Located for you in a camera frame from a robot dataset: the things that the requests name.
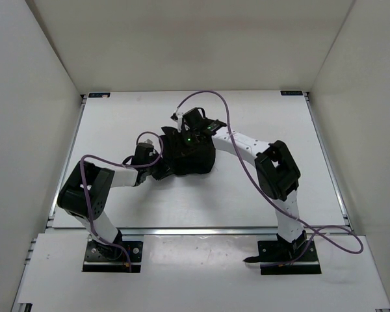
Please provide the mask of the black pleated skirt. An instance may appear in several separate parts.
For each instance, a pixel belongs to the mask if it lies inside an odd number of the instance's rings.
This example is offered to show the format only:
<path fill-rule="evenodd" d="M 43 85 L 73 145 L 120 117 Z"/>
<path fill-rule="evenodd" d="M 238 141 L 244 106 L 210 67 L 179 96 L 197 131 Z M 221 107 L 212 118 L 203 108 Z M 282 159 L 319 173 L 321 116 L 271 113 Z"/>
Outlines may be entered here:
<path fill-rule="evenodd" d="M 153 173 L 156 180 L 168 176 L 208 174 L 215 163 L 216 149 L 211 136 L 195 135 L 185 138 L 175 127 L 161 127 L 164 148 L 162 159 Z"/>

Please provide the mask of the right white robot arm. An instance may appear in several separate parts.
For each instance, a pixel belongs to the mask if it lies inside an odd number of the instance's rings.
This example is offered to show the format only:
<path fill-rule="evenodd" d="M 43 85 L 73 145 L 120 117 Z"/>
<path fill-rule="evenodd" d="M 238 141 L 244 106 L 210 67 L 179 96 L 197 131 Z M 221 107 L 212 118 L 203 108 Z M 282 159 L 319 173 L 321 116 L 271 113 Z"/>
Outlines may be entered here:
<path fill-rule="evenodd" d="M 243 135 L 233 130 L 229 122 L 208 119 L 200 107 L 186 113 L 176 110 L 171 119 L 177 122 L 185 143 L 210 139 L 216 150 L 238 157 L 243 166 L 248 163 L 255 168 L 258 189 L 276 210 L 279 254 L 286 260 L 300 255 L 306 243 L 297 204 L 301 173 L 286 143 L 263 142 Z"/>

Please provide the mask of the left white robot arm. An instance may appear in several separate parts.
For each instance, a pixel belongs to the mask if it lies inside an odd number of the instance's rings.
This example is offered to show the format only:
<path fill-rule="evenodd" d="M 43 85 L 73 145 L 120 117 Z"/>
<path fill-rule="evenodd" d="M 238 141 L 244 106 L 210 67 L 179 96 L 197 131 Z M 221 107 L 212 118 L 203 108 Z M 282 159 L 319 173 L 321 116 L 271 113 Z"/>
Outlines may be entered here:
<path fill-rule="evenodd" d="M 84 155 L 61 188 L 57 205 L 82 223 L 99 252 L 116 259 L 125 249 L 120 230 L 105 212 L 109 192 L 118 187 L 137 187 L 148 177 L 158 181 L 171 174 L 161 153 L 147 142 L 137 144 L 135 153 L 121 163 Z"/>

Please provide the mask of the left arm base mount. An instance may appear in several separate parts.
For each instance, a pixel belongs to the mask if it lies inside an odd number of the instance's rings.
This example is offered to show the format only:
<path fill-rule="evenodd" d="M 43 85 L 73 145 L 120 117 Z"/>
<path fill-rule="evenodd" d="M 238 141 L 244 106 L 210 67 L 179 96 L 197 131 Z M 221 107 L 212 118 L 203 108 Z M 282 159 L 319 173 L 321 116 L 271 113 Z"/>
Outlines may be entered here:
<path fill-rule="evenodd" d="M 83 259 L 83 272 L 140 273 L 144 242 L 141 240 L 119 241 L 127 252 L 129 261 L 121 248 L 104 245 L 88 238 Z"/>

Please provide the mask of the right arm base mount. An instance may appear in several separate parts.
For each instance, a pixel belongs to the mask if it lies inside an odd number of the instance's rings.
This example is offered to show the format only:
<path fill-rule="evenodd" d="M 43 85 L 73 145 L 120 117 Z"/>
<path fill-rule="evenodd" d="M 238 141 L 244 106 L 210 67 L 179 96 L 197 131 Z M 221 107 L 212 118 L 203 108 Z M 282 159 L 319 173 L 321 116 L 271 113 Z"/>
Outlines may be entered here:
<path fill-rule="evenodd" d="M 307 240 L 293 256 L 276 240 L 259 240 L 258 254 L 245 258 L 249 265 L 259 264 L 261 275 L 322 274 L 314 241 Z"/>

